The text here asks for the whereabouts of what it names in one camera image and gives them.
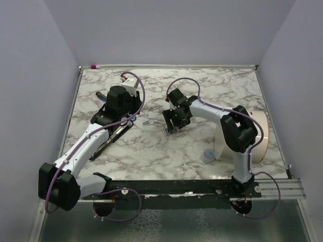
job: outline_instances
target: black bracket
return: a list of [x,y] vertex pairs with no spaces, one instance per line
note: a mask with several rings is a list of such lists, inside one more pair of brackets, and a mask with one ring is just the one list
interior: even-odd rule
[[[44,163],[39,169],[38,196],[46,199],[47,191],[57,168]],[[54,205],[70,211],[80,198],[81,191],[73,175],[67,171],[61,171],[55,180],[51,190],[49,201]]]
[[171,102],[174,106],[173,110],[163,111],[163,116],[167,125],[167,135],[177,133],[179,129],[191,123],[192,114],[189,106],[197,99],[197,96],[187,98],[176,88],[171,91],[166,98],[167,102]]
[[[243,106],[237,106],[233,110],[249,116]],[[220,121],[225,141],[231,150],[244,153],[250,145],[255,143],[258,131],[250,119],[230,112],[228,115],[224,115]]]

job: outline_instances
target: marble surface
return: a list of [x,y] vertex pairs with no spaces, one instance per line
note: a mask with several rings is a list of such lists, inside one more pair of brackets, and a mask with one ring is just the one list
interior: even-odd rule
[[[103,102],[95,93],[107,94],[113,85],[120,85],[120,73],[125,69],[84,70],[73,110],[64,151],[84,133],[91,117]],[[205,164],[203,150],[214,147],[215,124],[198,117],[167,137],[162,111],[170,82],[179,77],[196,79],[201,85],[201,97],[222,106],[243,105],[250,110],[266,112],[264,99],[252,69],[133,69],[146,90],[145,105],[135,127],[110,145],[95,161],[88,161],[79,177],[100,172],[112,179],[220,179],[230,178],[233,163],[214,161]],[[187,96],[196,95],[197,87],[190,81],[174,85]],[[253,164],[253,171],[266,171],[275,178],[287,178],[283,160],[270,127],[270,144],[265,159]]]

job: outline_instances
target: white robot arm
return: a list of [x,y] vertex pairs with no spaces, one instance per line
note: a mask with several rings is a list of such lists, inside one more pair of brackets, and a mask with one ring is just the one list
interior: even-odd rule
[[[196,96],[187,98],[179,89],[170,92],[167,101],[170,103],[170,109],[163,112],[168,127],[165,130],[167,135],[174,134],[188,125],[192,116],[201,117],[221,125],[226,143],[233,150],[233,180],[238,182],[239,185],[241,184],[241,189],[244,189],[243,187],[247,186],[248,182],[253,181],[253,176],[248,167],[248,148],[255,143],[257,129],[251,121],[224,111],[232,109],[230,107],[223,107],[222,110],[218,110],[204,105]],[[234,110],[248,114],[242,106],[238,106]]]
[[109,124],[120,122],[125,115],[138,111],[142,102],[139,91],[136,91],[137,87],[138,82],[132,77],[125,79],[121,86],[111,87],[106,97],[106,103],[92,117],[85,133],[73,147],[52,165],[44,163],[41,166],[38,180],[38,196],[40,198],[46,198],[49,184],[62,165],[64,166],[58,174],[59,179],[55,179],[50,191],[49,201],[51,203],[69,211],[79,198],[103,191],[106,178],[101,174],[95,173],[80,179],[77,177],[89,159],[95,159],[104,148],[110,143],[114,143],[132,127],[132,122],[128,121],[124,125],[119,124],[102,129]]

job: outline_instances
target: tape roll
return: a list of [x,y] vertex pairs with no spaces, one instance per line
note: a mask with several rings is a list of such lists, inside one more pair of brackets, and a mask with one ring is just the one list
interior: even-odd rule
[[[248,113],[261,125],[264,132],[263,141],[252,150],[252,163],[260,163],[263,160],[269,145],[269,123],[267,116],[263,111],[248,110]],[[260,130],[257,125],[256,128],[258,130],[256,142],[258,142],[260,140]],[[214,151],[216,160],[233,161],[232,150],[227,146],[225,142],[223,131],[220,125],[217,125],[216,127]]]

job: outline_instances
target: white wall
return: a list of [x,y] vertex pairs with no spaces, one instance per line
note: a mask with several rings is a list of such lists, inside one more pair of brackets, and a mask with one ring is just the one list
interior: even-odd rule
[[27,241],[38,169],[53,162],[78,65],[41,0],[0,7],[0,241]]
[[249,65],[295,0],[44,1],[81,65]]
[[297,0],[259,67],[278,138],[323,241],[323,1]]

